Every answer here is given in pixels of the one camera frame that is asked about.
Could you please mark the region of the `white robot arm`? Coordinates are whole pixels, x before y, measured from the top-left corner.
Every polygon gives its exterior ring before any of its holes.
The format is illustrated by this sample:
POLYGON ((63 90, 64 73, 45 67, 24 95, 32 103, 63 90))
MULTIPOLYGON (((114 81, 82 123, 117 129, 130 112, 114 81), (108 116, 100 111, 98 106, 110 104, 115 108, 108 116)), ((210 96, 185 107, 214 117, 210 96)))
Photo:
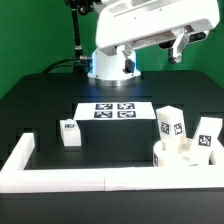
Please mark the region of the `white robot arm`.
POLYGON ((98 12, 91 83, 122 86, 141 77, 136 51, 153 45, 179 63, 192 43, 220 21, 218 0, 102 0, 98 12))

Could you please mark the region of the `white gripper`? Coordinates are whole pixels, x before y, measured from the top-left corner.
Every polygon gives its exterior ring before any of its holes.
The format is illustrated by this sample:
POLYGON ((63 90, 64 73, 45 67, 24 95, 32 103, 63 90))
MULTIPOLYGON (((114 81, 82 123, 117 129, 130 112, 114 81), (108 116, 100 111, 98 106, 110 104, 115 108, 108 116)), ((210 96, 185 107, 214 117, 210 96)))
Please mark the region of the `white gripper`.
MULTIPOLYGON (((111 50, 125 43, 134 49, 143 48, 143 39, 164 36, 154 43, 175 41, 168 50, 172 64, 182 61, 182 53, 189 42, 189 35, 214 29, 220 20, 217 0, 117 0, 106 3, 98 17, 96 46, 111 50)), ((133 73, 134 51, 124 45, 123 71, 133 73)))

